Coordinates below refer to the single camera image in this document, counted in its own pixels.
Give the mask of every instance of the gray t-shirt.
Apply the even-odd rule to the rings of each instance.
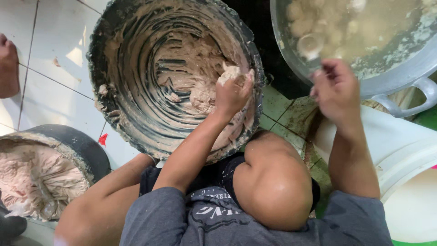
[[[218,186],[186,197],[164,187],[138,198],[126,215],[121,246],[392,245],[382,203],[335,191],[322,219],[298,232],[270,230]]]

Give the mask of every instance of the plastic basin handle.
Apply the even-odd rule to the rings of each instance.
[[[396,118],[408,117],[427,109],[434,107],[437,104],[437,84],[427,77],[421,77],[416,80],[411,86],[419,88],[427,97],[424,104],[414,107],[412,109],[401,109],[387,95],[376,95],[372,99],[381,103],[391,115]]]

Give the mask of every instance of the white plastic container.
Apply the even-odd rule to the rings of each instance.
[[[366,106],[361,107],[361,119],[392,239],[436,241],[437,209],[431,208],[437,206],[437,172],[429,171],[425,184],[420,178],[425,174],[414,177],[437,165],[437,132]],[[324,120],[316,134],[315,150],[326,163],[335,133],[335,125]]]

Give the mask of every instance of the person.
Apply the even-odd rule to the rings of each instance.
[[[17,48],[0,33],[0,98],[13,97],[19,91]]]
[[[323,218],[308,219],[315,183],[284,138],[261,130],[244,153],[204,167],[252,82],[216,85],[216,110],[162,169],[139,154],[72,201],[56,246],[392,245],[360,118],[359,82],[341,60],[323,60],[311,96],[337,126]]]

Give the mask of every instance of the black object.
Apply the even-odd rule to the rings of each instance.
[[[152,157],[167,159],[173,151],[163,146],[171,146],[174,140],[181,141],[184,139],[204,116],[194,119],[194,122],[186,122],[183,117],[186,112],[178,104],[168,104],[168,99],[164,95],[168,88],[158,84],[157,74],[161,67],[155,69],[156,63],[153,64],[155,51],[167,40],[173,40],[170,37],[171,32],[183,31],[193,37],[199,35],[199,31],[209,29],[203,21],[215,23],[216,19],[223,22],[227,31],[232,34],[234,39],[239,43],[242,54],[255,71],[255,90],[253,93],[255,112],[253,124],[244,125],[239,136],[227,146],[215,150],[217,155],[209,161],[213,162],[226,156],[232,155],[238,151],[241,145],[249,140],[251,134],[260,124],[262,115],[262,90],[265,85],[265,76],[261,57],[256,45],[253,43],[252,31],[239,19],[238,14],[228,8],[220,0],[184,0],[198,6],[199,9],[186,10],[177,5],[159,4],[160,0],[114,0],[111,1],[101,18],[97,21],[94,32],[91,35],[91,43],[87,59],[89,61],[89,70],[91,84],[95,90],[97,104],[106,121],[136,149]],[[137,16],[136,12],[140,7],[149,7],[149,11],[143,13],[143,16]],[[201,10],[208,9],[214,18],[204,16]],[[179,15],[172,16],[168,13],[177,12]],[[130,54],[129,42],[135,41],[136,32],[147,33],[149,36],[140,39],[144,42],[142,45],[152,47],[146,49],[144,54]],[[123,42],[115,49],[117,55],[114,55],[114,62],[117,62],[111,72],[118,74],[114,78],[108,78],[108,63],[110,57],[106,57],[105,47],[108,40],[113,40],[116,33],[122,35]],[[211,32],[210,37],[215,39],[215,33]],[[125,64],[127,57],[134,57],[137,67],[130,67],[132,64]],[[126,80],[132,80],[131,85],[126,84]],[[97,93],[101,86],[107,86],[107,93],[102,95]],[[189,102],[187,93],[179,95],[181,103]]]
[[[41,125],[0,137],[0,141],[36,141],[61,153],[82,172],[91,186],[107,174],[110,164],[102,147],[85,133],[64,125]]]
[[[244,152],[237,152],[223,160],[218,161],[215,164],[208,165],[202,168],[200,173],[191,183],[187,189],[187,195],[207,187],[219,186],[224,188],[232,197],[236,205],[241,209],[238,203],[237,196],[235,195],[233,177],[234,171],[238,165],[245,162]],[[139,196],[147,194],[152,191],[153,186],[161,173],[161,168],[150,166],[141,173]],[[312,182],[312,206],[311,212],[316,208],[317,203],[320,200],[320,186],[317,181],[311,178]]]
[[[25,218],[18,216],[5,218],[8,213],[8,210],[0,206],[0,243],[18,237],[27,228]]]
[[[269,0],[222,0],[237,11],[252,30],[271,85],[288,99],[309,95],[309,85],[300,80],[287,65],[274,37]]]

